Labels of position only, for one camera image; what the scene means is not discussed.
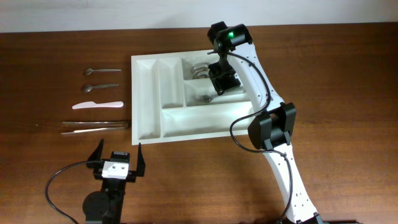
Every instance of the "wooden surface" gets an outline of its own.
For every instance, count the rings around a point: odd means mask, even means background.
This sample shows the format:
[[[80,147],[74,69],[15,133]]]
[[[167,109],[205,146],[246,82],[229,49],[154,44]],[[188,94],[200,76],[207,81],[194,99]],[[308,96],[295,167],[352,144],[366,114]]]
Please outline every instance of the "wooden surface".
[[[397,223],[398,24],[250,27],[272,85],[294,102],[297,166],[325,220]],[[0,34],[1,223],[70,223],[45,201],[59,168],[85,160],[101,138],[104,157],[137,147],[131,130],[61,136],[61,121],[131,119],[131,55],[210,49],[207,29]],[[86,68],[121,68],[94,73]],[[120,87],[82,94],[84,84]],[[76,110],[82,101],[121,109]],[[238,137],[249,145],[247,136]],[[128,184],[126,223],[250,223],[284,209],[262,155],[231,138],[143,146],[145,177]],[[77,167],[50,197],[84,223],[81,205],[101,182]]]

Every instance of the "tongs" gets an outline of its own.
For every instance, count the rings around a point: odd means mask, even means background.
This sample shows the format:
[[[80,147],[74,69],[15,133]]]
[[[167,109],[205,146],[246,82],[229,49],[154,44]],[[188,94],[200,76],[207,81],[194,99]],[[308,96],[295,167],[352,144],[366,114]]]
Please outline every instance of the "tongs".
[[[62,121],[62,124],[67,125],[67,126],[110,126],[110,127],[74,130],[74,131],[65,132],[65,133],[61,133],[61,134],[80,134],[80,133],[90,133],[90,132],[98,132],[98,131],[123,130],[123,129],[129,128],[129,123],[127,121],[102,121],[102,122]]]

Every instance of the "black cable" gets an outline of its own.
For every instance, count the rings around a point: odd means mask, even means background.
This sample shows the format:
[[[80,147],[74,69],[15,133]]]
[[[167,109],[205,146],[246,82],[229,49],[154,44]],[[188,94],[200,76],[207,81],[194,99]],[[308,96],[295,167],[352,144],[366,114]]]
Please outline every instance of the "black cable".
[[[267,111],[267,108],[268,108],[269,104],[271,103],[271,92],[270,92],[270,90],[269,90],[269,87],[268,87],[268,84],[267,84],[267,82],[266,82],[266,79],[262,76],[260,70],[256,67],[256,65],[255,65],[253,62],[251,62],[249,59],[247,59],[247,58],[245,58],[245,57],[243,57],[243,56],[240,56],[240,55],[237,55],[237,54],[234,54],[234,53],[231,53],[231,52],[217,52],[217,51],[209,52],[208,54],[226,54],[226,55],[230,55],[230,56],[237,57],[237,58],[240,58],[240,59],[244,60],[245,62],[247,62],[250,66],[252,66],[252,67],[255,69],[255,71],[256,71],[256,72],[258,73],[258,75],[260,76],[262,82],[264,83],[264,86],[266,87],[266,90],[267,90],[267,103],[266,103],[266,105],[263,107],[263,109],[261,109],[261,110],[255,112],[255,113],[253,113],[253,114],[249,114],[249,115],[247,115],[247,116],[243,116],[243,117],[241,117],[241,118],[238,118],[237,120],[235,120],[234,122],[232,122],[231,126],[229,127],[229,133],[231,134],[232,140],[233,140],[241,149],[244,149],[244,150],[247,151],[247,152],[253,152],[253,153],[278,153],[280,156],[282,156],[283,158],[285,158],[285,161],[286,161],[286,164],[287,164],[287,168],[288,168],[288,170],[289,170],[289,181],[290,181],[290,186],[289,186],[289,200],[287,201],[285,210],[284,210],[284,212],[282,213],[282,215],[280,216],[280,219],[279,219],[279,221],[282,222],[282,220],[285,218],[285,215],[286,215],[286,213],[287,213],[287,210],[288,210],[289,207],[290,207],[290,204],[292,203],[292,197],[293,197],[293,173],[292,173],[292,168],[291,168],[291,166],[290,166],[290,162],[289,162],[289,159],[287,158],[287,155],[284,154],[284,153],[281,153],[281,152],[279,152],[279,151],[275,151],[275,150],[273,150],[273,151],[268,151],[268,150],[252,150],[252,149],[248,149],[248,148],[242,146],[242,145],[238,142],[238,140],[236,140],[236,138],[235,138],[235,136],[234,136],[234,134],[233,134],[233,132],[232,132],[232,128],[233,128],[233,126],[234,126],[236,123],[238,123],[238,122],[240,122],[240,121],[242,121],[242,120],[244,120],[244,119],[248,119],[248,118],[251,118],[251,117],[253,117],[253,116],[257,116],[257,115],[261,114],[262,112]]]
[[[51,184],[51,181],[53,181],[53,179],[58,176],[60,173],[62,173],[63,171],[78,166],[78,165],[83,165],[83,164],[91,164],[91,163],[99,163],[101,161],[83,161],[83,162],[76,162],[74,164],[70,164],[69,166],[66,166],[60,170],[58,170],[56,173],[54,173],[54,175],[50,178],[50,180],[47,182],[47,184],[45,185],[45,199],[47,199],[47,202],[51,205],[52,208],[54,208],[55,211],[59,212],[61,215],[66,216],[67,218],[69,218],[73,223],[75,224],[79,224],[74,218],[72,218],[70,215],[66,214],[65,212],[61,211],[59,208],[57,208],[54,203],[52,203],[52,201],[50,200],[49,197],[49,187]]]

